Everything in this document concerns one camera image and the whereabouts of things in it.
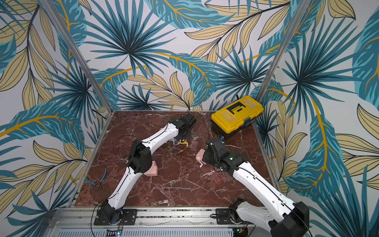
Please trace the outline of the pink sharpener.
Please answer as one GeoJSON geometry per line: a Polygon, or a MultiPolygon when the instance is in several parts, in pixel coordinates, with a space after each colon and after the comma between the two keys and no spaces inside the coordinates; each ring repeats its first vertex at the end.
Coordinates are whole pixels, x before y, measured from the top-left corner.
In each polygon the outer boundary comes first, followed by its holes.
{"type": "Polygon", "coordinates": [[[158,175],[158,166],[155,161],[152,161],[152,166],[150,169],[144,173],[145,176],[147,177],[155,177],[158,175]]]}
{"type": "Polygon", "coordinates": [[[203,162],[203,156],[204,156],[204,153],[205,153],[205,150],[204,149],[200,149],[199,152],[196,154],[196,161],[200,163],[200,168],[202,168],[206,163],[203,162]]]}

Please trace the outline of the yellow pencil sharpener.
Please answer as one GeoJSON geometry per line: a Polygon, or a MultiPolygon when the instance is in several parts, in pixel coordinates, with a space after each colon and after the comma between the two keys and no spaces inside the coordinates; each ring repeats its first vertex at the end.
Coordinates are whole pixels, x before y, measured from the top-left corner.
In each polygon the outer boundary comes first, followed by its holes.
{"type": "Polygon", "coordinates": [[[188,141],[186,139],[179,140],[179,144],[180,145],[185,145],[186,147],[189,146],[189,143],[188,143],[188,141]]]}

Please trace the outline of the red transparent tray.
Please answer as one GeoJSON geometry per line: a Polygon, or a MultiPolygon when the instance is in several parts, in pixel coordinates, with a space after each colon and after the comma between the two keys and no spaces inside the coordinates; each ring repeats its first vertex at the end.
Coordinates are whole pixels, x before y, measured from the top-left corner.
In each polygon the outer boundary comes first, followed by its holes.
{"type": "Polygon", "coordinates": [[[214,172],[211,174],[212,180],[216,184],[220,184],[224,182],[224,175],[222,173],[214,172]]]}

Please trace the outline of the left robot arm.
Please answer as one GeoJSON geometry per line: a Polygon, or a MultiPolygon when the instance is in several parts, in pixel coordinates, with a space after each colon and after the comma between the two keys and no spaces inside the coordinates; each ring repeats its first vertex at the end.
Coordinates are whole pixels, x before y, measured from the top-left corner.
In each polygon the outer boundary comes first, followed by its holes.
{"type": "Polygon", "coordinates": [[[121,224],[125,216],[121,212],[137,180],[149,170],[154,172],[158,170],[152,160],[154,152],[170,140],[189,139],[195,124],[196,118],[186,113],[179,118],[171,119],[165,127],[152,136],[143,140],[135,139],[129,152],[126,171],[114,192],[100,206],[94,224],[121,224]]]}

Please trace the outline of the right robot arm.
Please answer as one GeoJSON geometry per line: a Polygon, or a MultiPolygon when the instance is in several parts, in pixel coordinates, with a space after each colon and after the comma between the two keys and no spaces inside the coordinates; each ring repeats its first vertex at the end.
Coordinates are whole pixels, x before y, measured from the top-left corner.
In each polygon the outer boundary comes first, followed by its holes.
{"type": "Polygon", "coordinates": [[[256,207],[243,200],[235,202],[231,208],[240,221],[255,224],[273,237],[303,237],[310,231],[308,206],[283,195],[242,154],[229,151],[222,138],[206,142],[202,161],[228,173],[263,204],[256,207]]]}

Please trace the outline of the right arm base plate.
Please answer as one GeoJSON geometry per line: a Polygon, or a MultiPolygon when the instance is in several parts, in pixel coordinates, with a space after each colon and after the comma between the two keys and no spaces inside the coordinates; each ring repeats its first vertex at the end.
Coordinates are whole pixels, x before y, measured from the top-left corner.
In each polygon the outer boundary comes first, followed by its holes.
{"type": "Polygon", "coordinates": [[[229,208],[217,208],[212,216],[218,225],[239,225],[243,223],[237,213],[229,208]]]}

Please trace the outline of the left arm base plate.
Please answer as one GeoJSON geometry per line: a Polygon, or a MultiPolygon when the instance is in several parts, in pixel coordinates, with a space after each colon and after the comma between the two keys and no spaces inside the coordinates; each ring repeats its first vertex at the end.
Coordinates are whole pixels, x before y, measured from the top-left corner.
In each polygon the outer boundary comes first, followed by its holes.
{"type": "Polygon", "coordinates": [[[133,226],[137,217],[137,209],[116,210],[111,214],[104,209],[97,211],[93,224],[95,226],[133,226]]]}

